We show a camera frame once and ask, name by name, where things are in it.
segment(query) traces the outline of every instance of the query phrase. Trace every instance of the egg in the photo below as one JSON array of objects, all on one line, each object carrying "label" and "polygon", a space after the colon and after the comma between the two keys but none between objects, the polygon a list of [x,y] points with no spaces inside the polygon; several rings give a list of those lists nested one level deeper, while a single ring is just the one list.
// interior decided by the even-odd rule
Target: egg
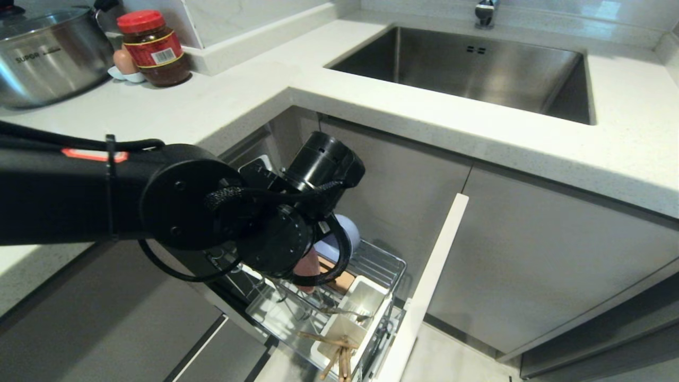
[{"label": "egg", "polygon": [[139,68],[136,67],[134,61],[132,60],[132,55],[127,50],[116,50],[113,53],[113,63],[115,67],[120,70],[123,74],[134,74],[139,72]]}]

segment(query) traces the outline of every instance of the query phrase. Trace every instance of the jar label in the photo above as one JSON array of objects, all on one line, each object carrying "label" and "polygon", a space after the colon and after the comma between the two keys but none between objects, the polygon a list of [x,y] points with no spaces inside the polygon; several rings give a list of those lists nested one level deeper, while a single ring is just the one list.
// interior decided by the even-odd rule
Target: jar label
[{"label": "jar label", "polygon": [[141,69],[169,65],[184,55],[175,32],[157,40],[124,45],[134,63]]}]

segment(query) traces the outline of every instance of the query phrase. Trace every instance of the faucet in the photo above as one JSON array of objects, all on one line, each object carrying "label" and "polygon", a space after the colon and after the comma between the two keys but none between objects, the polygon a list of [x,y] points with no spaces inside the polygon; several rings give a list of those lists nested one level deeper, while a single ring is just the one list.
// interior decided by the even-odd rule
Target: faucet
[{"label": "faucet", "polygon": [[476,6],[476,27],[478,29],[490,30],[495,27],[495,13],[498,11],[498,6],[500,6],[500,0],[481,0],[481,2]]}]

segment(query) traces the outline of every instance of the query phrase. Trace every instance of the barcode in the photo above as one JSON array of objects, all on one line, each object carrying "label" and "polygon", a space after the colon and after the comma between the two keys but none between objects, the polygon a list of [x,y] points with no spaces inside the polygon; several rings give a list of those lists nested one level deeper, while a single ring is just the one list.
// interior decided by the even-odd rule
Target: barcode
[{"label": "barcode", "polygon": [[151,53],[151,57],[153,57],[153,60],[155,61],[156,65],[161,65],[177,58],[177,56],[175,56],[175,52],[172,51],[172,48],[167,48],[165,50],[161,50],[160,52]]}]

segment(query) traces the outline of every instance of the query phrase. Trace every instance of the black robotic arm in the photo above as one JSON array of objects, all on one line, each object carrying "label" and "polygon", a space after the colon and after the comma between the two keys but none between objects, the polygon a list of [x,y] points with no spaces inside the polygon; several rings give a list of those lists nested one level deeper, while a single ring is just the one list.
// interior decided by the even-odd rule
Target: black robotic arm
[{"label": "black robotic arm", "polygon": [[[240,172],[194,145],[157,139],[106,142],[0,122],[0,245],[136,239],[163,271],[145,239],[177,249],[236,243],[238,261],[271,277],[313,286],[339,276],[350,256],[333,215],[365,168],[355,153],[315,132],[278,176],[253,162]],[[293,268],[323,236],[334,233],[335,268],[302,277]]]}]

